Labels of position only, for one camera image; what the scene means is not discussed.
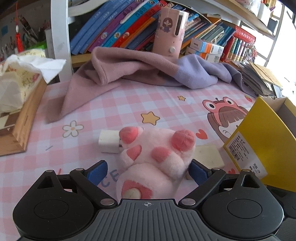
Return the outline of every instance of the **red tassel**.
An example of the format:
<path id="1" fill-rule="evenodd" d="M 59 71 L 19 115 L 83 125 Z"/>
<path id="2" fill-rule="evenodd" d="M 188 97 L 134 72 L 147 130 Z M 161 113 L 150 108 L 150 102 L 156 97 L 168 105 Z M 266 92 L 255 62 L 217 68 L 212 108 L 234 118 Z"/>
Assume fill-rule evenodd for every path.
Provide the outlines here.
<path id="1" fill-rule="evenodd" d="M 20 33 L 19 33 L 18 20 L 17 20 L 18 19 L 17 4 L 16 4 L 16 10 L 15 10 L 15 13 L 16 13 L 16 19 L 15 19 L 16 20 L 16 28 L 15 28 L 15 30 L 16 30 L 17 34 L 15 35 L 15 38 L 17 39 L 17 50 L 20 53 L 20 52 L 24 51 L 24 47 L 22 45 L 22 41 L 20 40 Z"/>
<path id="2" fill-rule="evenodd" d="M 20 52 L 24 51 L 24 47 L 22 46 L 22 41 L 20 40 L 20 34 L 17 33 L 17 34 L 15 35 L 15 37 L 16 37 L 16 39 L 17 39 L 17 50 L 18 50 L 18 52 L 20 53 Z"/>

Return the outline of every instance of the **yellow box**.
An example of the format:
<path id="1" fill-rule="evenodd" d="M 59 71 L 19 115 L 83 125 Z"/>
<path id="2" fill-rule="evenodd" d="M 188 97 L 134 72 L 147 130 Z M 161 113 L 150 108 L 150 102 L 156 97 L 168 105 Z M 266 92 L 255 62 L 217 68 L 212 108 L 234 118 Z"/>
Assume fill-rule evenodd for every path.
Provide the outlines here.
<path id="1" fill-rule="evenodd" d="M 296 192 L 296 107 L 286 97 L 258 97 L 224 144 L 236 167 L 264 184 Z"/>

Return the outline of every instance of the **wooden box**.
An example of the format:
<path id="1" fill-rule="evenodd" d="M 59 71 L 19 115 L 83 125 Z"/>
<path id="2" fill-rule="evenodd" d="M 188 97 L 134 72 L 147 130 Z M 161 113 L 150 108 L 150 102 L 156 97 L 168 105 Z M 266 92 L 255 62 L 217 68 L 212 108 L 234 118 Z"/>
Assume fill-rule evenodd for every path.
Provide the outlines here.
<path id="1" fill-rule="evenodd" d="M 42 79 L 22 109 L 0 114 L 0 156 L 27 150 L 31 127 L 46 86 Z"/>

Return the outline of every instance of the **pink blanket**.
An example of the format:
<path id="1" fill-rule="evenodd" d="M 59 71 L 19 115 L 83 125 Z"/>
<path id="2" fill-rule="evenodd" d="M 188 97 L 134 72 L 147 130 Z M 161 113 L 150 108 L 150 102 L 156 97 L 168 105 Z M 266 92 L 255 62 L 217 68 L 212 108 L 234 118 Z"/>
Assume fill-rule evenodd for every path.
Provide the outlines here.
<path id="1" fill-rule="evenodd" d="M 197 55 L 180 59 L 155 53 L 122 48 L 97 47 L 91 60 L 73 75 L 67 94 L 48 102 L 47 122 L 62 119 L 83 104 L 120 85 L 121 79 L 151 85 L 181 86 L 192 89 L 216 84 L 218 79 L 230 83 L 253 96 L 242 85 L 241 74 L 228 64 L 212 64 Z"/>

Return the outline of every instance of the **stack of papers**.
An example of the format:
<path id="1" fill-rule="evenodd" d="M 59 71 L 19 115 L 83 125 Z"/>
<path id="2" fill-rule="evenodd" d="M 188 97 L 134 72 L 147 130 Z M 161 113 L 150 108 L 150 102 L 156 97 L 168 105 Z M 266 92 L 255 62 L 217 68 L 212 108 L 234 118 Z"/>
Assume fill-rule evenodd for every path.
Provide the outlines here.
<path id="1" fill-rule="evenodd" d="M 282 85 L 269 69 L 251 62 L 241 64 L 236 61 L 235 65 L 242 74 L 243 82 L 258 96 L 281 97 Z"/>

